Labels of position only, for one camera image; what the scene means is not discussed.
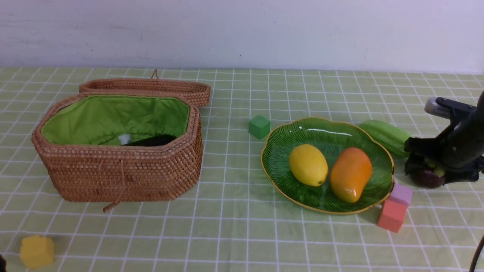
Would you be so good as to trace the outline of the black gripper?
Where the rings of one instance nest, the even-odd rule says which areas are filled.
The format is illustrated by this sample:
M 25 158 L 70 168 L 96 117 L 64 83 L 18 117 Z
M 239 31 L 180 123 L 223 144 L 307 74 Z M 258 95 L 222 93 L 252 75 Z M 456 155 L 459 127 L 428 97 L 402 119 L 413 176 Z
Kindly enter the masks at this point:
M 479 96 L 477 109 L 460 126 L 450 124 L 434 138 L 408 138 L 405 151 L 409 157 L 404 172 L 410 176 L 422 167 L 425 159 L 445 169 L 445 183 L 476 182 L 483 172 L 484 95 Z

